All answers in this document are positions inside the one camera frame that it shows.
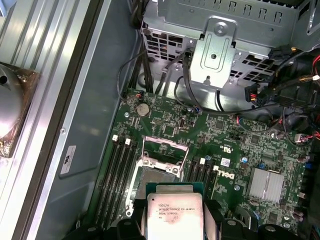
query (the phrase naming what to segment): ram slot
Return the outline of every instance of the ram slot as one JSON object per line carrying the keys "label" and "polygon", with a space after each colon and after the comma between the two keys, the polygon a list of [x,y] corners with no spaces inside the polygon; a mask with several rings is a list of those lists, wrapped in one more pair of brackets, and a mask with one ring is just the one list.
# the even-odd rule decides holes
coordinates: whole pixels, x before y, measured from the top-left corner
{"label": "ram slot", "polygon": [[118,160],[122,154],[124,145],[122,142],[120,142],[116,148],[115,154],[113,156],[113,158],[111,158],[109,164],[110,164],[110,171],[108,171],[106,173],[106,181],[103,184],[103,196],[100,199],[102,201],[102,205],[101,205],[101,212],[98,215],[98,220],[97,220],[97,224],[101,226],[101,223],[103,221],[103,216],[104,216],[104,212],[105,212],[105,206],[106,206],[106,200],[107,200],[107,196],[109,195],[109,192],[112,188],[112,183],[113,183],[113,179],[115,177],[115,172],[116,172],[116,168],[118,165]]}
{"label": "ram slot", "polygon": [[106,171],[104,173],[104,178],[103,178],[103,181],[102,181],[102,189],[100,191],[97,210],[96,210],[96,213],[95,213],[95,216],[94,216],[95,224],[98,223],[99,216],[101,214],[103,202],[104,202],[104,199],[105,199],[105,196],[106,196],[106,191],[107,191],[107,189],[106,189],[106,186],[107,186],[106,185],[106,181],[108,179],[109,173],[111,172],[111,168],[113,166],[112,165],[113,159],[115,158],[115,155],[116,155],[116,152],[117,152],[118,148],[119,148],[119,143],[118,142],[113,142],[111,154],[110,154],[110,157],[109,157],[109,160],[108,160],[107,169],[106,169]]}
{"label": "ram slot", "polygon": [[126,165],[122,174],[122,181],[120,183],[120,190],[119,190],[119,194],[115,200],[115,207],[114,207],[114,211],[113,214],[111,216],[111,222],[115,221],[117,219],[117,214],[120,210],[121,204],[123,203],[123,197],[125,195],[126,192],[126,188],[127,188],[127,183],[128,183],[128,179],[130,177],[130,172],[131,170],[133,170],[133,168],[136,165],[136,159],[135,159],[135,155],[136,155],[136,146],[132,146],[128,155],[128,158],[126,160]]}
{"label": "ram slot", "polygon": [[117,179],[119,177],[119,174],[121,173],[121,169],[123,168],[124,162],[124,156],[126,156],[128,154],[129,149],[126,146],[122,146],[121,150],[119,151],[117,158],[114,160],[115,162],[115,167],[114,170],[112,172],[110,181],[109,181],[109,188],[108,191],[106,193],[106,196],[104,198],[104,203],[103,203],[103,209],[102,209],[102,213],[100,214],[100,221],[99,221],[99,225],[104,227],[105,221],[106,221],[106,217],[107,214],[110,210],[110,206],[113,204],[112,202],[110,202],[110,199],[113,196],[113,193],[115,192],[115,184],[117,183]]}
{"label": "ram slot", "polygon": [[104,228],[108,227],[107,225],[110,222],[111,213],[113,212],[114,206],[116,204],[115,200],[116,200],[116,196],[118,193],[118,189],[120,189],[120,187],[121,187],[121,185],[120,185],[121,179],[122,179],[124,171],[126,169],[126,165],[128,165],[127,162],[128,162],[129,152],[130,152],[130,146],[126,145],[123,150],[123,153],[121,155],[118,169],[117,169],[114,181],[112,183],[112,185],[113,185],[112,192],[110,193],[110,196],[107,200],[108,207],[105,211],[106,216],[103,218],[103,222],[102,222],[102,225]]}

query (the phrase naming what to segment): side panel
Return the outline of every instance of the side panel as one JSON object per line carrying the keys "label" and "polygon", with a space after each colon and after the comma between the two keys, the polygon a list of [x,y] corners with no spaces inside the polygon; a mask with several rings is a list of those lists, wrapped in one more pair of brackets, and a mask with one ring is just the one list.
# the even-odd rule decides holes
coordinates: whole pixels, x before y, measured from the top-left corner
{"label": "side panel", "polygon": [[[27,239],[61,239],[89,206],[119,104],[117,73],[138,46],[129,17],[129,1],[104,1]],[[61,174],[69,146],[72,163]]]}

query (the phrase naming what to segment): dimm slot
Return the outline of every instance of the dimm slot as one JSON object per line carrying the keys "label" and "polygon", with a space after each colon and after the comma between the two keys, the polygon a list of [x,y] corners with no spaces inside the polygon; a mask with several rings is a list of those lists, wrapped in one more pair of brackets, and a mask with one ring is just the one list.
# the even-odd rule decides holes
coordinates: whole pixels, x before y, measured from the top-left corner
{"label": "dimm slot", "polygon": [[119,184],[120,184],[120,179],[121,179],[121,175],[124,172],[124,169],[126,167],[126,162],[128,160],[128,155],[129,155],[129,151],[130,151],[130,146],[126,145],[124,147],[124,150],[122,151],[121,157],[118,161],[118,168],[116,171],[116,174],[114,176],[113,182],[112,184],[112,191],[110,192],[110,195],[107,198],[106,201],[106,205],[105,205],[105,212],[103,213],[103,222],[102,225],[103,227],[107,227],[106,225],[109,223],[110,220],[110,214],[113,210],[113,206],[115,204],[115,197],[117,194],[117,189],[119,188]]}

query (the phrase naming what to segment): chipset heatsink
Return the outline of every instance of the chipset heatsink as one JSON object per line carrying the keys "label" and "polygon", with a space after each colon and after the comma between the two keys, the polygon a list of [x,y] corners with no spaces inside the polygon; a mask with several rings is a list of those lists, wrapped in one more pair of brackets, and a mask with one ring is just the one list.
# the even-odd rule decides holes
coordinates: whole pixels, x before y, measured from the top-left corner
{"label": "chipset heatsink", "polygon": [[283,189],[284,176],[253,168],[246,194],[261,200],[279,203]]}

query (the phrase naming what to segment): ventilation grille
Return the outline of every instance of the ventilation grille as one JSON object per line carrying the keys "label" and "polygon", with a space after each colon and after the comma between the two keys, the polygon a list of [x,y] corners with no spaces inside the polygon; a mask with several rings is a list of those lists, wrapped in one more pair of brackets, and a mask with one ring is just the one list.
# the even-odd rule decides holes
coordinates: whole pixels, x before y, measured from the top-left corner
{"label": "ventilation grille", "polygon": [[[209,11],[229,14],[240,18],[248,18],[268,24],[282,24],[286,11],[279,11],[272,5],[268,6],[262,1],[249,3],[242,0],[178,0],[183,5],[206,9]],[[291,8],[291,5],[282,5],[283,7]]]}
{"label": "ventilation grille", "polygon": [[230,76],[234,78],[239,78],[243,73],[240,71],[231,70]]}
{"label": "ventilation grille", "polygon": [[273,74],[277,66],[274,65],[274,61],[269,59],[258,59],[255,56],[249,54],[245,60],[242,61],[243,64],[253,66],[254,69],[264,71],[266,73]]}
{"label": "ventilation grille", "polygon": [[[196,2],[200,6],[210,6],[211,5],[212,8],[220,8],[222,0],[183,0],[183,2],[188,3],[188,4],[192,3],[192,2]],[[281,0],[276,0],[276,1],[262,0],[261,2],[266,2],[266,3],[274,4],[274,5],[280,5],[280,6],[284,6],[287,8],[291,8],[291,7],[296,8],[300,5],[300,3],[303,2],[303,0],[295,1],[294,5],[288,4],[288,1],[282,2]]]}
{"label": "ventilation grille", "polygon": [[172,61],[183,51],[184,39],[179,36],[151,33],[144,35],[144,40],[148,54],[158,59]]}

